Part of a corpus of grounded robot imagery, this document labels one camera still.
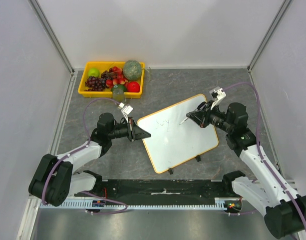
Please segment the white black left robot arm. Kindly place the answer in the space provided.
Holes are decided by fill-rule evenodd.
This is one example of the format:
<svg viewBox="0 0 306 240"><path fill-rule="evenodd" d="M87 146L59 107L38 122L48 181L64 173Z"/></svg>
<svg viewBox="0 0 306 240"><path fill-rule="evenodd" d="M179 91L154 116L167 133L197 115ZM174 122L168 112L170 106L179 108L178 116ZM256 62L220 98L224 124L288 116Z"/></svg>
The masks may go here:
<svg viewBox="0 0 306 240"><path fill-rule="evenodd" d="M99 116L97 127L81 146L60 154L44 155L32 177L28 192L41 199L44 204L61 205L68 196L86 191L92 197L102 193L98 175L85 171L74 176L74 172L86 163L104 156L112 146L113 139L128 138L131 142L151 137L140 128L132 117L117 122L113 114Z"/></svg>

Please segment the yellow framed whiteboard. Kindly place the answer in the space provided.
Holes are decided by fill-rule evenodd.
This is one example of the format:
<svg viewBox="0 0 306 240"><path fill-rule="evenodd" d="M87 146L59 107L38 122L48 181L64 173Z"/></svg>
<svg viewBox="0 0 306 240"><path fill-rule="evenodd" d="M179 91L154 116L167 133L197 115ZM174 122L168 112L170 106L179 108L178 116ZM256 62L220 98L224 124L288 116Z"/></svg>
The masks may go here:
<svg viewBox="0 0 306 240"><path fill-rule="evenodd" d="M143 143L155 173L164 173L218 146L214 126L200 128L192 120L182 122L187 113L205 101L203 94L197 94L137 121L151 134Z"/></svg>

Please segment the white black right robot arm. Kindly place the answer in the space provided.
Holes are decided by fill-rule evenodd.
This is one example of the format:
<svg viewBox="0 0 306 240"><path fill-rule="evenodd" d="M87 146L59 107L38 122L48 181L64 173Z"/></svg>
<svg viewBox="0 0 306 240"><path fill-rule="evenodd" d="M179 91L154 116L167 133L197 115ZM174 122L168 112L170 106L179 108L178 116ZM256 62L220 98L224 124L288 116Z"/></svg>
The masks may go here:
<svg viewBox="0 0 306 240"><path fill-rule="evenodd" d="M248 128L246 106L231 103L221 112L214 101L201 103L186 117L199 127L213 125L226 133L231 150L251 169L258 187L241 171L224 175L222 192L228 197L235 194L246 199L264 218L269 232L277 239L300 231L306 233L306 195L301 196L281 176L265 155L257 137Z"/></svg>

